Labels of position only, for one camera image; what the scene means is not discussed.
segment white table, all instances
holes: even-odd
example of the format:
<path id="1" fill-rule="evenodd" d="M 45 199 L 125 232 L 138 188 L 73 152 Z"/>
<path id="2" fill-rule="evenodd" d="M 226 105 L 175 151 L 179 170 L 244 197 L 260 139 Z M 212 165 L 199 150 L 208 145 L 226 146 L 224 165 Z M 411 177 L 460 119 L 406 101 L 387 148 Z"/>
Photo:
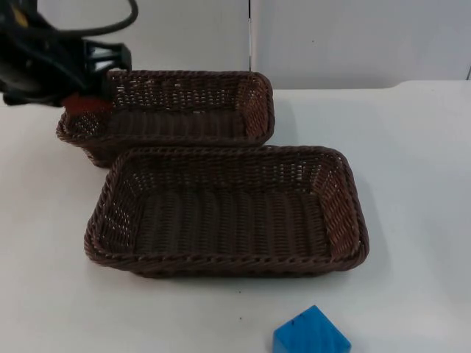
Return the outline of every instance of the white table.
<path id="1" fill-rule="evenodd" d="M 471 352 L 471 83 L 275 92 L 273 144 L 353 168 L 371 251 L 315 279 L 142 279 L 91 263 L 106 171 L 56 139 L 59 110 L 0 107 L 2 352 L 270 352 L 316 304 L 356 352 Z"/>

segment white backdrop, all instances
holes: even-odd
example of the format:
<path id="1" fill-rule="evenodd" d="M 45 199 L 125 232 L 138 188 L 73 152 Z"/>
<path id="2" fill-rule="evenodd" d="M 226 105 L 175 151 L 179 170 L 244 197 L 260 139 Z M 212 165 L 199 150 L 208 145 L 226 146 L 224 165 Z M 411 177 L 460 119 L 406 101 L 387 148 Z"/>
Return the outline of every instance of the white backdrop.
<path id="1" fill-rule="evenodd" d="M 465 79 L 469 0 L 252 0 L 254 69 L 276 88 Z"/>
<path id="2" fill-rule="evenodd" d="M 138 20 L 102 38 L 124 42 L 134 68 L 247 70 L 247 0 L 138 0 Z M 55 26 L 103 26 L 128 15 L 127 0 L 39 0 Z"/>

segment brown wicker basket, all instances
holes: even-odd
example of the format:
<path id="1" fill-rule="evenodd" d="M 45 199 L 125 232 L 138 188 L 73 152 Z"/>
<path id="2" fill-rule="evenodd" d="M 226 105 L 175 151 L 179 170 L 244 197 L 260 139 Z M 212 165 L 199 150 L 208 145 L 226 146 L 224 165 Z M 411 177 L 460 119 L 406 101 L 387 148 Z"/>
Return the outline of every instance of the brown wicker basket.
<path id="1" fill-rule="evenodd" d="M 318 275 L 368 251 L 350 167 L 322 147 L 132 149 L 85 234 L 92 261 L 145 277 Z"/>
<path id="2" fill-rule="evenodd" d="M 63 114 L 59 139 L 109 167 L 136 146 L 261 146 L 275 126 L 272 86 L 258 73 L 111 71 L 113 109 Z"/>

